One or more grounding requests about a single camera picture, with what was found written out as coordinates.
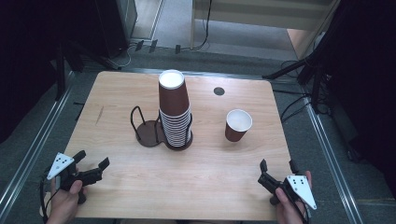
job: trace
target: table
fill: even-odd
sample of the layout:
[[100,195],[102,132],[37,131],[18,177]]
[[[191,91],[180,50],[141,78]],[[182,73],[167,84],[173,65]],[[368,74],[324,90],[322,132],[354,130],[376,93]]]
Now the table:
[[[77,217],[274,220],[271,194],[257,180],[267,160],[278,180],[290,174],[290,154],[271,84],[264,80],[186,76],[193,115],[190,147],[142,147],[130,123],[139,105],[158,116],[158,75],[102,72],[94,82],[65,150],[85,150],[85,171],[109,157],[103,180],[88,186]],[[216,87],[225,93],[218,96]],[[237,143],[224,136],[228,111],[242,108],[252,128]],[[138,113],[134,122],[141,123]]]
[[[320,33],[327,30],[339,3],[340,0],[216,0],[210,20],[287,28],[297,57],[302,59]],[[195,20],[206,20],[208,9],[208,0],[192,0],[191,48]]]

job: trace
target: brown paper cup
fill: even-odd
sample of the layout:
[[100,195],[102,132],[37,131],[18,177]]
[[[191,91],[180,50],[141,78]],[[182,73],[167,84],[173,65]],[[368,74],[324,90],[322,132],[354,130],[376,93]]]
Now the brown paper cup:
[[186,82],[181,72],[166,70],[159,77],[160,109],[167,116],[180,116],[190,107]]
[[232,110],[227,114],[225,137],[231,142],[237,142],[241,140],[252,124],[253,120],[248,112],[241,109]]

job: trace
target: stack of cups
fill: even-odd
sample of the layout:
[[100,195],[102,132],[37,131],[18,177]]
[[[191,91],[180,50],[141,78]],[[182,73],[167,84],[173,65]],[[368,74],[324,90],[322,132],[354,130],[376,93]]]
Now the stack of cups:
[[186,82],[181,72],[166,70],[160,74],[160,115],[167,142],[184,147],[191,139],[191,110]]

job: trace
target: wooden tabletop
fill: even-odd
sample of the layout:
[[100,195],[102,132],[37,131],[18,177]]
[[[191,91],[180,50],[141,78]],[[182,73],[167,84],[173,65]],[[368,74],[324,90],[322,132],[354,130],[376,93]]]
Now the wooden tabletop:
[[[142,147],[130,123],[139,105],[146,120],[159,109],[158,75],[102,72],[98,75],[65,150],[85,150],[80,171],[110,165],[103,180],[88,186],[78,217],[274,220],[271,194],[257,180],[260,162],[283,180],[290,154],[271,84],[264,80],[186,76],[193,115],[193,141],[174,151]],[[225,93],[218,96],[216,87]],[[237,143],[224,136],[225,118],[244,109],[253,125]],[[134,117],[139,125],[138,113]]]

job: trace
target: human hand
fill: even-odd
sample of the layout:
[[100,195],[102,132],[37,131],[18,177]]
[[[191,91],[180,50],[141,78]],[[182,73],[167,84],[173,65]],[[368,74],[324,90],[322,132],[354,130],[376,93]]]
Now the human hand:
[[[56,192],[55,178],[51,180],[51,195]],[[51,200],[51,210],[47,224],[69,223],[76,216],[78,209],[78,193],[82,189],[82,181],[76,180],[69,191],[59,189]]]
[[[309,187],[312,188],[311,172],[305,171],[305,176],[308,178]],[[300,215],[289,201],[285,192],[281,188],[276,189],[276,196],[280,203],[276,206],[276,216],[279,224],[300,224],[303,223]],[[305,207],[302,202],[296,202],[301,213],[304,214]]]

